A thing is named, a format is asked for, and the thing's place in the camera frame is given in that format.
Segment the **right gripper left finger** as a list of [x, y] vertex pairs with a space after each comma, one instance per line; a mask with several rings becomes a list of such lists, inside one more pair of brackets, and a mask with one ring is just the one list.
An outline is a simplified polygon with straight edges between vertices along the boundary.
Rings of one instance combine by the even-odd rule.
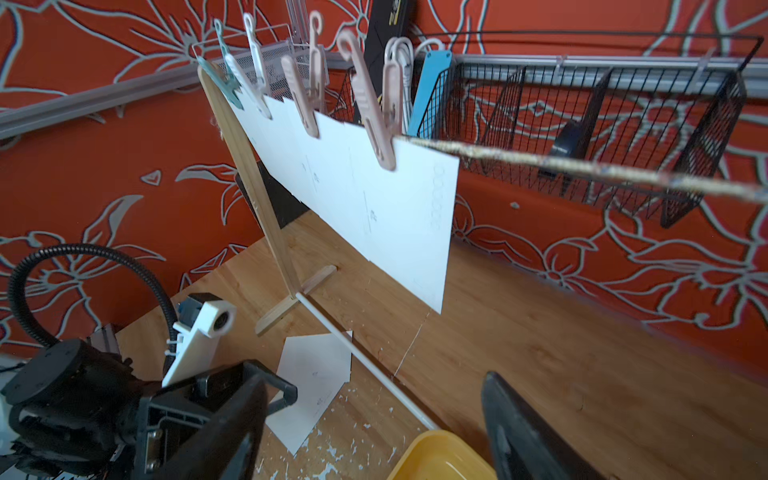
[[250, 479], [267, 417], [264, 380], [247, 380], [153, 479]]

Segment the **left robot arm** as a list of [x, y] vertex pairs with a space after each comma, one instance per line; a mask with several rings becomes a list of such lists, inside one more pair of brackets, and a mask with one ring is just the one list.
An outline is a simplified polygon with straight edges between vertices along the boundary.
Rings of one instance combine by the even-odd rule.
[[[164, 375], [143, 381], [131, 362], [80, 339], [60, 340], [33, 315], [30, 273], [60, 257], [101, 257], [132, 270], [152, 291], [169, 329]], [[10, 310], [42, 349], [3, 386], [12, 441], [8, 467], [35, 477], [248, 479], [267, 418], [292, 406], [295, 385], [256, 360], [212, 364], [236, 317], [210, 293], [174, 304], [136, 259], [85, 243], [40, 249], [8, 281]]]

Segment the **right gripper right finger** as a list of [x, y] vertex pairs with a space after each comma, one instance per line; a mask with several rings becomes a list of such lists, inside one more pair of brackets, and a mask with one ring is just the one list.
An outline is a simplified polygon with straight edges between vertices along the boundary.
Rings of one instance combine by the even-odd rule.
[[603, 477], [494, 371], [484, 377], [481, 404], [499, 479]]

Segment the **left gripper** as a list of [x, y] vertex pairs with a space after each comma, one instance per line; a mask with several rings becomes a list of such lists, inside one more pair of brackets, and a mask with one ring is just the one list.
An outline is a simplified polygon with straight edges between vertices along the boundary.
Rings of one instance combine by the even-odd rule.
[[120, 457], [119, 477], [153, 479], [151, 475], [256, 376], [266, 384], [267, 417], [296, 402], [297, 387], [257, 360], [209, 370], [144, 395], [135, 414], [135, 442]]

